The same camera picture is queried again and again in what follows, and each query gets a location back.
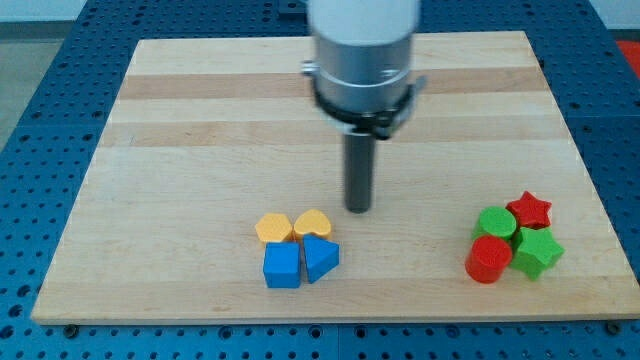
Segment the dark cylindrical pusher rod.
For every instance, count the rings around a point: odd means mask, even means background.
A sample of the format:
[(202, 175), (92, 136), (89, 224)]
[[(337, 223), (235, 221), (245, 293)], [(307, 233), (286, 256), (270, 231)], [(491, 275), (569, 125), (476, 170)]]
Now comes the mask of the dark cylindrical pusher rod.
[(371, 136), (344, 136), (344, 205), (352, 213), (364, 213), (371, 207), (375, 147)]

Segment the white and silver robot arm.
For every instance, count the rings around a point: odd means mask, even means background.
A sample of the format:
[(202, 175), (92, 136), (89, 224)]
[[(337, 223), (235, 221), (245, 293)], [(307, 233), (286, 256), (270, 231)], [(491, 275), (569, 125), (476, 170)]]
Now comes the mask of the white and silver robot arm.
[(314, 57), (304, 62), (316, 106), (343, 134), (344, 205), (369, 210), (376, 144), (406, 122), (426, 79), (413, 79), (419, 0), (308, 0)]

